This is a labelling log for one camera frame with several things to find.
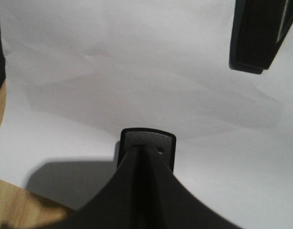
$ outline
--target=black plastic stand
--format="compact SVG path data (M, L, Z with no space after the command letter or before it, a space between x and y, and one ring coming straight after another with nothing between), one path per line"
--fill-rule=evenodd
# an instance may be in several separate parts
M236 0L230 68L261 74L293 23L293 0Z
M173 176L158 145L175 149L174 135L131 128L122 137L122 160L103 190L72 217L42 229L238 229Z

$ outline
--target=flat top surface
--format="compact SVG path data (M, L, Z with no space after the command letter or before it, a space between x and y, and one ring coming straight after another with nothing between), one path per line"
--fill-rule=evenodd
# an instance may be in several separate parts
M0 180L0 228L33 228L59 221L73 210Z
M162 129L202 202L293 229L293 26L268 71L232 71L234 3L0 0L0 179L77 209L114 173L123 128Z

